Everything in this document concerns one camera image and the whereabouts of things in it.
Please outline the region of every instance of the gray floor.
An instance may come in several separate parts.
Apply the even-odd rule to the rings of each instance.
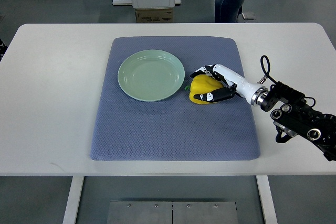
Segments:
[[[254,176],[88,177],[77,224],[106,223],[110,201],[235,202],[240,224],[263,223]]]
[[[275,23],[275,22],[314,22],[319,23],[326,30],[334,47],[336,47],[336,0],[246,0],[243,11],[254,12],[257,19],[250,22]],[[174,21],[176,23],[212,23],[214,21],[213,0],[182,0],[182,5],[174,8]],[[10,44],[19,26],[26,23],[135,23],[135,13],[132,7],[112,6],[112,0],[0,0],[0,38]],[[276,31],[269,31],[269,41],[265,43],[279,43]],[[69,189],[69,180],[53,178],[58,188],[63,188],[62,197],[56,197],[57,193],[47,194],[47,189],[51,189],[52,183],[49,178],[32,177],[29,180],[22,180],[20,177],[12,177],[9,181],[0,178],[0,223],[19,223],[17,220],[24,220],[21,223],[44,223],[49,216],[49,223],[61,223],[64,212],[64,190]],[[155,185],[161,178],[150,180]],[[199,179],[188,179],[189,191],[179,194],[151,194],[153,198],[211,198],[213,192],[208,189],[211,185],[218,183],[218,178],[208,178],[207,183],[201,183]],[[229,187],[235,182],[224,179]],[[85,207],[90,195],[88,190],[90,181],[85,182],[83,203]],[[274,203],[279,223],[336,223],[336,176],[271,176],[270,186],[274,197]],[[45,194],[36,195],[36,188],[41,188]],[[22,192],[20,199],[17,192]],[[112,198],[131,193],[112,194]],[[13,197],[12,201],[3,201],[6,197]],[[39,201],[41,197],[52,197],[57,202]],[[256,195],[251,200],[258,202]],[[29,204],[31,208],[22,207]],[[84,222],[83,209],[79,209],[80,221]],[[258,212],[247,210],[243,214],[240,223],[252,223],[244,219],[245,215],[257,216]]]

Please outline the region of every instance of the robotic hand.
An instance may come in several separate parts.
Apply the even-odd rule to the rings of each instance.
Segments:
[[[264,68],[264,59],[268,63],[267,71]],[[245,98],[249,104],[260,106],[265,112],[270,111],[278,101],[281,101],[283,105],[270,114],[278,132],[276,142],[285,143],[292,137],[300,135],[323,151],[327,160],[336,161],[336,116],[315,111],[314,98],[306,97],[305,94],[279,81],[276,82],[269,75],[270,63],[267,56],[262,56],[260,62],[265,75],[258,83],[249,83],[244,77],[223,65],[206,65],[199,68],[190,75],[192,78],[206,74],[222,81],[225,86],[209,93],[196,94],[194,98],[219,102],[237,94]],[[267,78],[274,83],[270,90],[262,85]],[[313,100],[313,105],[307,105],[306,99]]]

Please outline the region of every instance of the table leg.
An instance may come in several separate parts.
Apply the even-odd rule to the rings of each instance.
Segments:
[[[80,195],[83,187],[83,176],[72,177],[67,207],[64,213],[63,224],[75,224],[79,206]]]
[[[265,224],[277,224],[278,221],[275,214],[268,177],[267,175],[257,175],[256,177]]]

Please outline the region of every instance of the blue mat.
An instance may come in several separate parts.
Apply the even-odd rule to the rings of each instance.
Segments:
[[[168,99],[141,102],[118,85],[119,66],[148,49],[170,52],[185,69],[181,88]],[[219,37],[124,37],[114,40],[103,83],[90,157],[93,160],[231,161],[258,158],[250,105],[238,96],[216,104],[192,103],[190,74],[222,64],[244,76],[236,43]]]

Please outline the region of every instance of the green plate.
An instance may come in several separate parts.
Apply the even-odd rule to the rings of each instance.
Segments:
[[[184,81],[184,68],[169,52],[145,50],[128,57],[118,71],[121,89],[130,97],[154,102],[170,97]]]

